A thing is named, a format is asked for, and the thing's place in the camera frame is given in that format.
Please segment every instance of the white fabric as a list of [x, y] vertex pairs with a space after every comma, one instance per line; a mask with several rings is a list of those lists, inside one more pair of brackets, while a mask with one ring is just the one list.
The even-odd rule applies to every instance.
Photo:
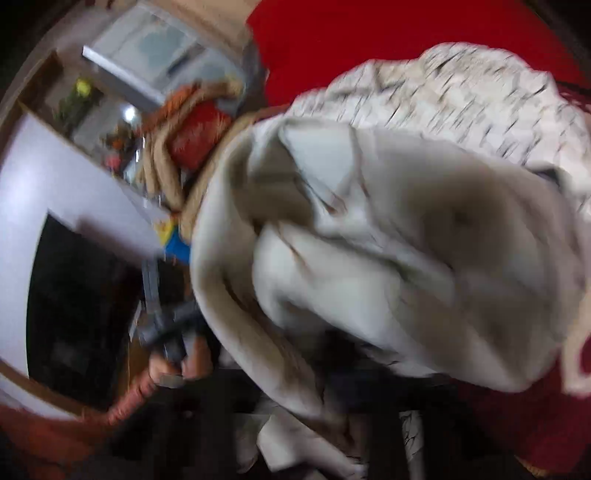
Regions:
[[558, 94], [549, 73], [506, 50], [441, 44], [416, 60], [371, 60], [300, 95], [287, 115], [449, 140], [529, 169], [554, 165], [572, 193], [591, 194], [582, 112]]
[[465, 44], [301, 96], [237, 137], [209, 186], [191, 279], [212, 331], [306, 421], [342, 417], [283, 334], [329, 325], [402, 356], [406, 374], [527, 388], [585, 275], [573, 209], [518, 166], [558, 165], [586, 193], [582, 122], [547, 74]]

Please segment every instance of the white wall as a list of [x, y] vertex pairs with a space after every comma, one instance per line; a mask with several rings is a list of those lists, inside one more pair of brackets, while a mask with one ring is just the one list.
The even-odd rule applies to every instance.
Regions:
[[160, 250], [151, 220], [165, 213], [24, 116], [0, 170], [0, 357], [27, 374], [29, 280], [47, 212], [120, 257]]
[[0, 375], [0, 404], [8, 405], [11, 408], [24, 408], [51, 419], [76, 418], [72, 413], [55, 408], [53, 405], [39, 400], [3, 375]]

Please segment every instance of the red cloth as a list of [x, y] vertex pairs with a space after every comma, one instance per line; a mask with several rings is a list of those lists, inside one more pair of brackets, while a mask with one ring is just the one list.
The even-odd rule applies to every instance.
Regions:
[[[585, 346], [583, 371], [591, 369]], [[500, 446], [537, 468], [569, 473], [591, 445], [591, 398], [561, 392], [559, 363], [528, 390], [507, 394], [458, 382], [460, 398]]]
[[248, 18], [269, 77], [270, 105], [369, 59], [406, 60], [443, 42], [517, 53], [556, 80], [587, 86], [570, 53], [519, 0], [262, 0]]
[[217, 109], [213, 100], [198, 103], [178, 133], [168, 142], [175, 165], [197, 170], [232, 123], [232, 117]]

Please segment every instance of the red fabric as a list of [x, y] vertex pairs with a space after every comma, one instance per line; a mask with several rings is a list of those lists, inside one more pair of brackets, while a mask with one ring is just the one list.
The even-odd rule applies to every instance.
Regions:
[[505, 48], [556, 80], [587, 86], [554, 33], [519, 0], [262, 0], [248, 18], [270, 105], [326, 87], [369, 59], [406, 60], [442, 42]]
[[218, 110], [214, 101], [198, 103], [169, 141], [170, 158], [181, 168], [197, 170], [230, 123], [232, 117]]
[[[584, 370], [591, 368], [589, 345], [582, 356]], [[564, 395], [561, 385], [558, 362], [544, 378], [518, 394], [458, 382], [460, 398], [499, 445], [537, 468], [569, 473], [591, 445], [591, 397]]]
[[111, 428], [100, 422], [47, 419], [0, 405], [0, 428], [14, 444], [32, 480], [64, 480]]

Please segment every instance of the yellow object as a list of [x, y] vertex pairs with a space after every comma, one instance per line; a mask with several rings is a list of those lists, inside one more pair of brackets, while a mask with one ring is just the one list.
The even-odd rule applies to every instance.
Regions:
[[88, 97], [92, 92], [92, 85], [87, 80], [76, 80], [76, 92], [81, 97]]
[[160, 244], [166, 245], [173, 235], [174, 228], [177, 226], [176, 220], [170, 218], [162, 222], [154, 222], [154, 230], [160, 239]]

